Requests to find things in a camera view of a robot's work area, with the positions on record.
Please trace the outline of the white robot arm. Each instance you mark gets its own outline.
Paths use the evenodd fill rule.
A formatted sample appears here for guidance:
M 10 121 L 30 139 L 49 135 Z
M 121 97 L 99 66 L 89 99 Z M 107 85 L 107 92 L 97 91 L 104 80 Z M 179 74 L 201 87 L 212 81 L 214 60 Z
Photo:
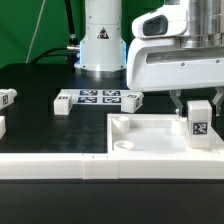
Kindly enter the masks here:
M 86 31 L 75 67 L 95 78 L 126 71 L 132 91 L 168 91 L 178 108 L 184 89 L 216 89 L 224 102 L 224 0 L 164 0 L 121 38 L 121 0 L 85 0 Z

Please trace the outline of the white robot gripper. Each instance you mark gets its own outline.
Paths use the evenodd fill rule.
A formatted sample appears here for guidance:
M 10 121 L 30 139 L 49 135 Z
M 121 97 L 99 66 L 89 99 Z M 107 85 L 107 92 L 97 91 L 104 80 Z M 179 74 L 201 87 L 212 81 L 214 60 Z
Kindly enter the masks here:
M 183 115 L 183 89 L 224 86 L 221 8 L 161 7 L 132 23 L 126 80 L 132 91 L 169 91 Z

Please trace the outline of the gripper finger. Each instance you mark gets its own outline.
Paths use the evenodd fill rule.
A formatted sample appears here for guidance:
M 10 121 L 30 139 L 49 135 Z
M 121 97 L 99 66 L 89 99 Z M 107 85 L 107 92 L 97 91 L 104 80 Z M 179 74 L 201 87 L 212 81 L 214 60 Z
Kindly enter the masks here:
M 221 111 L 221 105 L 224 102 L 224 87 L 216 87 L 216 94 L 212 100 L 215 107 L 215 115 L 219 116 Z

